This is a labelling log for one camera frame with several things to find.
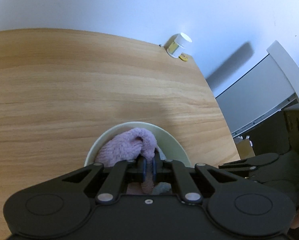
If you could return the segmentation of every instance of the purple fuzzy cloth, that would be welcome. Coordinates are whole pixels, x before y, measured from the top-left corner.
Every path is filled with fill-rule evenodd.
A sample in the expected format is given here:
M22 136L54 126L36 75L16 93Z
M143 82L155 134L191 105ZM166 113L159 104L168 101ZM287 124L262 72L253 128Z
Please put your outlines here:
M141 184L141 188L138 183L129 184L127 194L150 194L154 188L152 159L157 147L156 138L150 131L134 128L108 141L99 150L95 161L103 163L105 167L112 167L119 161L136 159L138 155L142 155L147 161L145 182Z

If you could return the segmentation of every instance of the white bowl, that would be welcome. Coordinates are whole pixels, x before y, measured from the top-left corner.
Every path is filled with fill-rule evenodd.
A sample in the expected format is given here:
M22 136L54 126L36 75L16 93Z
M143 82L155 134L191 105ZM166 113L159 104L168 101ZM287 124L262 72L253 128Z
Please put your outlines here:
M116 135L137 127L145 128L153 133L157 140L158 146L161 148L167 159L181 161L187 167L192 166L187 154L185 153L185 150L171 134L156 125L146 122L126 122L108 129L95 141L91 147L86 157L84 166L95 162L97 153L105 143L112 140Z

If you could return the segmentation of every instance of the wooden table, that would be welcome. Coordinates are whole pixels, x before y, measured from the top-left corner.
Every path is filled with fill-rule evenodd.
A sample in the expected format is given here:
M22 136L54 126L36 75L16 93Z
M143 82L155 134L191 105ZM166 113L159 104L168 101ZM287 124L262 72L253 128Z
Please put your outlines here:
M101 33L0 32L0 239L11 194L82 167L98 136L127 121L167 130L193 164L239 159L192 57Z

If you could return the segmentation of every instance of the white wall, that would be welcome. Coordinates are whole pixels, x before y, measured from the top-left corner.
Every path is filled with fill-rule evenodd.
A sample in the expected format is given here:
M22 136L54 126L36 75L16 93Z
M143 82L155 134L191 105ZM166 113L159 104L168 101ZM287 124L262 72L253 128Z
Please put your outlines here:
M185 32L193 40L186 52L208 81L248 44L252 53L240 68L229 76L220 71L222 83L212 87L215 96L265 57L274 40L299 65L299 0L0 0L0 30L37 27L110 33L156 44Z

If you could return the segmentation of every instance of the silver screw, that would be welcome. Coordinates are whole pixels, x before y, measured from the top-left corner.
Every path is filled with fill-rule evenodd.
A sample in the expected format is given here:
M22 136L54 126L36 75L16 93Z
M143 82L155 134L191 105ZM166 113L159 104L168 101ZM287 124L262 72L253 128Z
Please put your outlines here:
M145 199L145 204L153 204L153 200L152 199Z
M111 201L114 196L110 193L102 193L97 196L97 199L102 202Z
M190 201L197 201L201 198L201 195L199 193L190 192L185 195L185 198Z

